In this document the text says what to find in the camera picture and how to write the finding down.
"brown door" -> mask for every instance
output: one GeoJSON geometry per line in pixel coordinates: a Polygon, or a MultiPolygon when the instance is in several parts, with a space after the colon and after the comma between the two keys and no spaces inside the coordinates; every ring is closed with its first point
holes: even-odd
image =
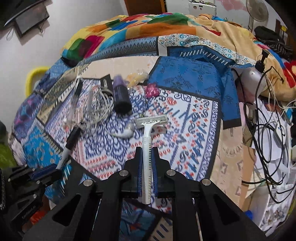
{"type": "Polygon", "coordinates": [[[164,0],[124,0],[128,14],[136,15],[141,13],[162,14],[165,12],[164,0]]]}

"purple and black bottle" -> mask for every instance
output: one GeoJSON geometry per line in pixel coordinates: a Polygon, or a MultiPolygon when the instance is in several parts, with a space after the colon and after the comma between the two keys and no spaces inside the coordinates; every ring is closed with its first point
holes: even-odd
{"type": "Polygon", "coordinates": [[[127,114],[131,111],[131,100],[128,89],[121,75],[116,75],[113,82],[114,110],[117,114],[127,114]]]}

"purple bottle cap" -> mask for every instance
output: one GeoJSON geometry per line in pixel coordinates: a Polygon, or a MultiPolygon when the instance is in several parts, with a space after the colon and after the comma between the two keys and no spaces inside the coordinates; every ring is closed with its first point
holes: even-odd
{"type": "Polygon", "coordinates": [[[119,85],[123,85],[126,87],[126,84],[124,83],[124,80],[122,78],[121,75],[116,75],[114,76],[114,80],[113,80],[113,88],[119,86],[119,85]]]}

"silver screw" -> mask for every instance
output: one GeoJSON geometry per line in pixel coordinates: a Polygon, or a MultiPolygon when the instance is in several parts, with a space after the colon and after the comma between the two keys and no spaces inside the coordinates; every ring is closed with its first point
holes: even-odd
{"type": "Polygon", "coordinates": [[[167,170],[167,174],[169,176],[174,176],[176,174],[176,172],[175,172],[175,170],[170,169],[170,170],[167,170]]]}
{"type": "Polygon", "coordinates": [[[89,187],[91,186],[93,183],[93,181],[91,179],[86,179],[84,182],[83,182],[83,185],[85,185],[86,187],[89,187]]]}
{"type": "Polygon", "coordinates": [[[209,186],[211,184],[211,181],[209,179],[205,178],[205,179],[202,180],[202,184],[205,185],[205,186],[209,186]]]}
{"type": "Polygon", "coordinates": [[[122,177],[125,177],[125,176],[128,175],[128,171],[127,171],[127,170],[121,170],[121,171],[119,172],[119,175],[122,176],[122,177]]]}

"wooden door frame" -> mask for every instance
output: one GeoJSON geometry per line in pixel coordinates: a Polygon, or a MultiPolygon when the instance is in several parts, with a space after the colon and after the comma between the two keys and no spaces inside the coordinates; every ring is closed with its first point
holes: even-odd
{"type": "MultiPolygon", "coordinates": [[[[160,5],[161,5],[161,11],[162,13],[165,13],[165,0],[159,0],[160,1],[160,5]]],[[[124,0],[124,3],[126,5],[126,10],[128,11],[128,15],[130,16],[130,10],[129,10],[129,6],[128,6],[128,0],[124,0]]]]}

